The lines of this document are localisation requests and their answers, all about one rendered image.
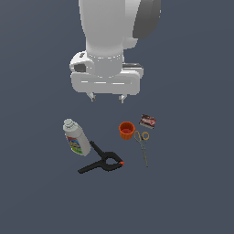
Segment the white bottle with colourful label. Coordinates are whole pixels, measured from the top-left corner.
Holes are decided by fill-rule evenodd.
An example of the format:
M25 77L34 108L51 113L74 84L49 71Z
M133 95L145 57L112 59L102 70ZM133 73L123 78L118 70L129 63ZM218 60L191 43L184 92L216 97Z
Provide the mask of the white bottle with colourful label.
M86 156L90 152L88 138L76 122L71 119L66 119L63 130L72 152L81 156Z

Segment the small dark red box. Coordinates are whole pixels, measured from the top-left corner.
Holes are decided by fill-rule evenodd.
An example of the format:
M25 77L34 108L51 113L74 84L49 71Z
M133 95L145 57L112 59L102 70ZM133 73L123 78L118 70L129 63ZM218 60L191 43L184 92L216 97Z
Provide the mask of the small dark red box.
M153 129L156 124L156 119L155 117L143 114L139 124L149 129Z

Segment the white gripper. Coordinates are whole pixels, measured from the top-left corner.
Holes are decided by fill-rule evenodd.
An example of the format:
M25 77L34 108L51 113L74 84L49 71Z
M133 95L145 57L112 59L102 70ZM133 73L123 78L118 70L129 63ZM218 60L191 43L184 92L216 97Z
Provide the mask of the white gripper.
M91 101L96 101L94 93L121 94L119 103L123 104L129 95L136 95L140 91L140 78L144 74L144 67L139 63L123 63L122 71L114 78L98 78L87 72L72 72L72 87L77 92L86 92Z

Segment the orange cup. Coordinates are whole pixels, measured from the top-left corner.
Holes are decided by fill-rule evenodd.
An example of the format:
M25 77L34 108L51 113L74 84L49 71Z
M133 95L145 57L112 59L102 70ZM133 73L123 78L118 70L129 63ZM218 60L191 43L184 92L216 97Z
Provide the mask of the orange cup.
M131 122L122 122L119 125L119 131L123 140L130 140L135 132L135 126Z

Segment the black spring clamp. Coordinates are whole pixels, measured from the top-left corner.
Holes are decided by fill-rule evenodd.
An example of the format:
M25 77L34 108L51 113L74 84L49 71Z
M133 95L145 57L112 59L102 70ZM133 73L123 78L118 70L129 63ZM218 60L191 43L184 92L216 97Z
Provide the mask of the black spring clamp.
M110 172L123 167L124 161L115 152L103 152L93 141L90 141L90 145L101 157L101 159L97 162L92 163L91 165L86 165L85 167L79 169L78 172L80 174L84 174L95 168L101 168L104 171ZM108 159L113 159L115 161L115 164L109 165L107 163Z

